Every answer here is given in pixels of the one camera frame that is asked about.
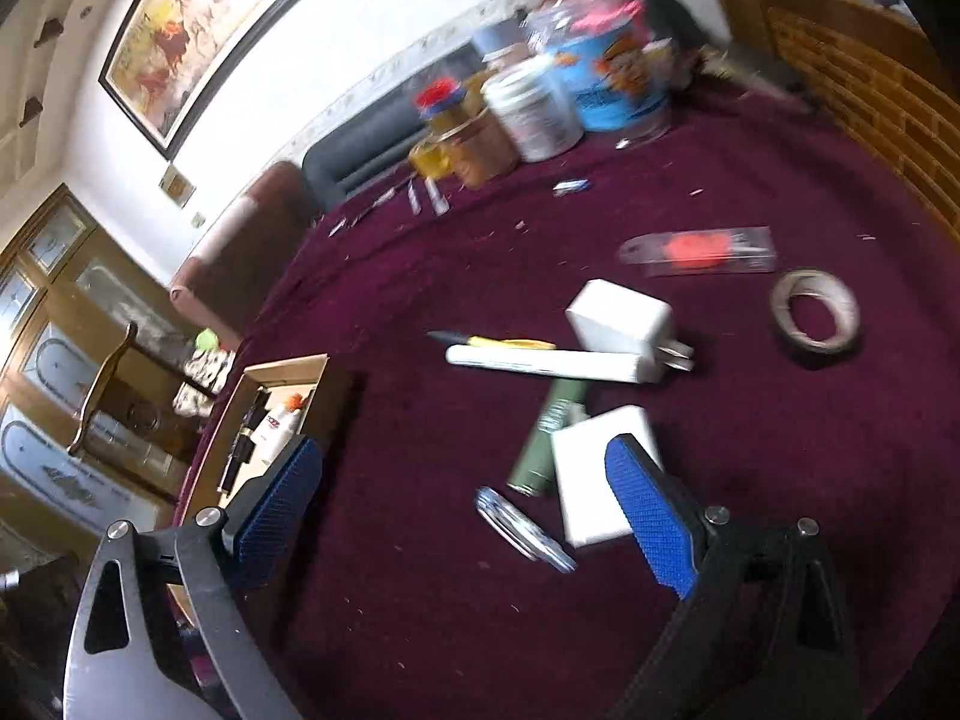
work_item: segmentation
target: brown armchair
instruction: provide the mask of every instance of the brown armchair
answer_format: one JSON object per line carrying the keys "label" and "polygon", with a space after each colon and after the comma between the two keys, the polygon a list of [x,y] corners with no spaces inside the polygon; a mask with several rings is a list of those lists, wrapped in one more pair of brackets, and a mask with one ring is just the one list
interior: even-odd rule
{"label": "brown armchair", "polygon": [[174,308],[236,350],[315,215],[299,168],[276,163],[229,205],[176,272]]}

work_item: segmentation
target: blue gripper pad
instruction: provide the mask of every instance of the blue gripper pad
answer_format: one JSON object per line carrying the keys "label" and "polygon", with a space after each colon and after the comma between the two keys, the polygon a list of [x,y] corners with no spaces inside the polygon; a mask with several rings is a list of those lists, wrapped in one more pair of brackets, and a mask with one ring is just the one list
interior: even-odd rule
{"label": "blue gripper pad", "polygon": [[686,598],[697,581],[690,532],[622,437],[607,444],[604,464],[607,482],[656,580]]}
{"label": "blue gripper pad", "polygon": [[[323,452],[313,440],[300,436],[288,443],[267,474],[249,480],[238,491],[236,498],[251,493],[251,500],[229,543],[233,561],[227,582],[232,589],[253,589],[267,583],[296,539],[322,478]],[[227,513],[233,519],[233,502]]]}

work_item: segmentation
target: white box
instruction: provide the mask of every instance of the white box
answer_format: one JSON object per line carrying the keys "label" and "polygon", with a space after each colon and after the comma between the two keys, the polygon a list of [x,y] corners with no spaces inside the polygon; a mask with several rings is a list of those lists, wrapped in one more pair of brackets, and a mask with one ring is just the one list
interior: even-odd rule
{"label": "white box", "polygon": [[566,309],[566,318],[584,349],[638,354],[648,370],[640,381],[664,374],[658,349],[674,342],[670,306],[603,279],[592,279]]}
{"label": "white box", "polygon": [[654,434],[640,406],[623,406],[551,436],[557,488],[566,540],[575,547],[630,533],[616,495],[607,484],[607,444],[624,433],[633,435],[661,467]]}

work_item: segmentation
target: green tube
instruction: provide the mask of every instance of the green tube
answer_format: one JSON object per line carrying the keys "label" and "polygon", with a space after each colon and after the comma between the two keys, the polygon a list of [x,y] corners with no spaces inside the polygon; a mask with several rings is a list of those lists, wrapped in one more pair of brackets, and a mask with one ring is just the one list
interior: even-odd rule
{"label": "green tube", "polygon": [[575,379],[554,379],[536,424],[520,452],[520,459],[507,480],[507,487],[524,495],[543,495],[553,484],[553,445],[550,434],[570,424],[570,406],[581,404],[589,382]]}

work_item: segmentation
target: open box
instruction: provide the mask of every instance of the open box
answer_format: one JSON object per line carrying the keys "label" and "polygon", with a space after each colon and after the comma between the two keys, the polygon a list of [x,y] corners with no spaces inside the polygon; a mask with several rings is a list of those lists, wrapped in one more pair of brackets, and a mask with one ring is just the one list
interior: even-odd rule
{"label": "open box", "polygon": [[[304,396],[298,433],[313,439],[323,453],[330,449],[330,443],[333,441],[344,405],[347,402],[347,393],[350,387],[349,374],[336,367],[333,362],[330,362],[330,357],[325,354],[252,365],[246,368],[243,376],[240,377],[240,381],[230,396],[229,403],[227,403],[227,408],[220,416],[220,422],[217,424],[213,438],[206,447],[205,453],[203,453],[200,469],[194,478],[192,487],[186,493],[186,503],[181,521],[195,517],[202,509],[210,506],[219,506],[225,509],[243,483],[248,479],[262,475],[269,467],[269,464],[264,463],[258,451],[255,451],[251,461],[241,466],[232,492],[222,495],[217,491],[217,485],[219,485],[224,468],[227,465],[227,457],[232,448],[233,440],[240,432],[244,416],[253,405],[253,399],[261,386],[270,391],[268,408],[282,403],[295,392]],[[292,548],[293,544],[290,544],[287,555],[280,561],[270,584],[265,589],[256,591],[256,603],[253,603],[254,599],[251,597],[253,594],[248,594],[248,597],[239,599],[251,602],[248,604],[249,610],[256,607],[256,617],[261,618],[259,621],[253,620],[246,614],[245,610],[244,616],[248,618],[248,624],[251,625],[251,632],[254,632],[254,635],[256,635],[254,628],[263,630],[264,625],[269,627],[272,624],[271,609],[275,605],[277,594],[283,586]],[[181,586],[171,586],[171,591],[176,598],[176,603],[179,604],[186,616],[193,621],[193,610],[186,598],[184,589]]]}

